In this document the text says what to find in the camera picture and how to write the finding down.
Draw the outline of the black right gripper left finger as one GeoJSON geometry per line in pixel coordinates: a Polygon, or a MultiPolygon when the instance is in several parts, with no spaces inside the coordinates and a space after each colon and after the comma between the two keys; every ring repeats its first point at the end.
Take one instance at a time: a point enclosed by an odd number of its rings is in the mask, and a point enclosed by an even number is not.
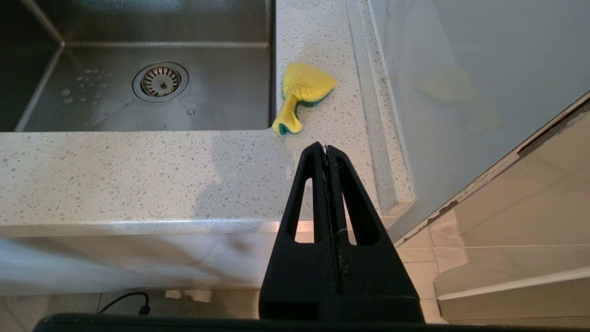
{"type": "Polygon", "coordinates": [[[262,320],[317,320],[320,304],[338,290],[327,202],[325,157],[319,142],[301,153],[259,297],[262,320]],[[312,181],[312,243],[295,237],[307,180],[312,181]]]}

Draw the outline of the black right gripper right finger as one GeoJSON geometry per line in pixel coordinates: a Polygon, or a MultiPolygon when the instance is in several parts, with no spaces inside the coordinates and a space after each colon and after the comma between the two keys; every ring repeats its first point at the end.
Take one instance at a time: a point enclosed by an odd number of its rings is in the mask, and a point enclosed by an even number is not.
{"type": "Polygon", "coordinates": [[[331,239],[338,294],[329,314],[343,321],[423,323],[420,298],[352,162],[329,148],[331,239]]]}

